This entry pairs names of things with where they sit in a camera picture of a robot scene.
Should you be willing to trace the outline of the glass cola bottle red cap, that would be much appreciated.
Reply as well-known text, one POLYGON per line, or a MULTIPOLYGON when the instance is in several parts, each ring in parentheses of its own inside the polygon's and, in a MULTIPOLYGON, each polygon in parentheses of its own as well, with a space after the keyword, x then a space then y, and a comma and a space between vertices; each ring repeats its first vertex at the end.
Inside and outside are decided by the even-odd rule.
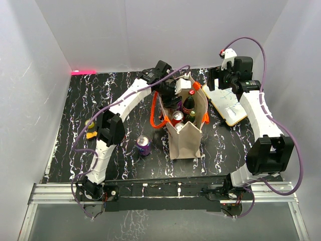
POLYGON ((194 95, 195 95, 195 91, 193 89, 191 89, 189 91, 188 97, 185 99, 185 101, 183 103, 183 107, 182 107, 182 113, 184 115, 183 120, 186 119, 187 115, 189 115, 190 112, 195 107, 194 95))

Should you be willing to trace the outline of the red cola can back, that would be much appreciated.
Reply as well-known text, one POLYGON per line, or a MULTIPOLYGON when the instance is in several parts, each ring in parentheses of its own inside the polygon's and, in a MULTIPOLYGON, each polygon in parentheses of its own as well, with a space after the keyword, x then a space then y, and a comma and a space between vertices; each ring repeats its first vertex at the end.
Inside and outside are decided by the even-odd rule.
POLYGON ((172 125, 175 126, 178 123, 182 123, 184 120, 184 114, 177 110, 172 114, 172 125))

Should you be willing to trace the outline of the green glass bottle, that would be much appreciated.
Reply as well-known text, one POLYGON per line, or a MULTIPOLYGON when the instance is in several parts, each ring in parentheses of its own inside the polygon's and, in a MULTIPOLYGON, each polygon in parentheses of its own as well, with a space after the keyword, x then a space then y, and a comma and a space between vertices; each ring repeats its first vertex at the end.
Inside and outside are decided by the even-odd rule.
POLYGON ((191 110, 190 113, 186 116, 186 121, 191 122, 192 124, 196 123, 196 112, 191 110))

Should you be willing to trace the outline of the beige canvas bag orange handles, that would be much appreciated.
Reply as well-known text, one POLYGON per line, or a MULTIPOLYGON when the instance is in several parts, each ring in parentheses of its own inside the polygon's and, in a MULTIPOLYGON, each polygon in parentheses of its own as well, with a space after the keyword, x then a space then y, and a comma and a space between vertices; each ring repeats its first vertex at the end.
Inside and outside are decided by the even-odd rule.
POLYGON ((201 90, 199 82, 195 81, 190 76, 192 83, 192 89, 196 91, 196 123, 191 122, 185 123, 184 127, 177 132, 175 127, 172 125, 169 110, 163 107, 162 101, 160 103, 160 110, 163 117, 163 122, 159 125, 154 123, 154 111, 156 102, 160 100, 158 93, 154 94, 151 106, 150 124, 153 128, 159 129, 166 127, 169 135, 169 152, 170 158, 175 159, 193 159, 199 158, 200 154, 200 143, 202 138, 202 127, 204 124, 209 123, 208 117, 208 101, 201 90))

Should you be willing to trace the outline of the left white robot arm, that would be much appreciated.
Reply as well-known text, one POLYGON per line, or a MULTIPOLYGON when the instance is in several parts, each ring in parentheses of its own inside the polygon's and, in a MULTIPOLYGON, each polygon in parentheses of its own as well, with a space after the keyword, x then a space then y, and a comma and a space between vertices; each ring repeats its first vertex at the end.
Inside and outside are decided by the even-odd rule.
POLYGON ((172 77, 172 67, 159 60, 156 67, 139 73, 131 86, 110 107, 103 107, 96 120, 96 147, 88 173, 82 180, 80 192, 87 198, 99 200, 103 196, 102 183, 114 148, 126 136, 124 121, 130 112, 153 91, 174 96, 175 86, 166 81, 172 77))

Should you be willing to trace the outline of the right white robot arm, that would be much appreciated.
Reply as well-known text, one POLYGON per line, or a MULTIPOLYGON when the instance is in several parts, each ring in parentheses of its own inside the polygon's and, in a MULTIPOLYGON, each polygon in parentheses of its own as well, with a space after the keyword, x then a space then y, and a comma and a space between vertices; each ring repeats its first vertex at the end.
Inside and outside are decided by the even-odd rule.
POLYGON ((245 164, 226 178, 224 195, 235 199, 241 194, 241 187, 285 171, 294 143, 268 118, 261 84, 252 79, 252 58, 237 56, 230 50, 221 57, 222 65, 210 68, 203 91, 226 123, 235 124, 247 117, 255 138, 245 164))

